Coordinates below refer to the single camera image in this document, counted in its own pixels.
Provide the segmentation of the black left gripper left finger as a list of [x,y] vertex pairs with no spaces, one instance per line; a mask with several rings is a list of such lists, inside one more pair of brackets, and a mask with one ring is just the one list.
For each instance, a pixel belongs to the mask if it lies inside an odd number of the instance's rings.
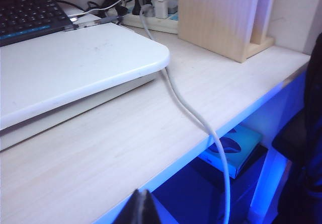
[[123,208],[123,223],[143,223],[143,195],[136,189]]

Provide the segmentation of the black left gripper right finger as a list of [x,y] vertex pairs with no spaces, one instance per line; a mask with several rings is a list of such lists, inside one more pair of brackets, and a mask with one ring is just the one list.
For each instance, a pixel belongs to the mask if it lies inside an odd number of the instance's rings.
[[154,203],[152,194],[148,190],[143,191],[143,211],[142,223],[143,224],[161,224],[156,205]]

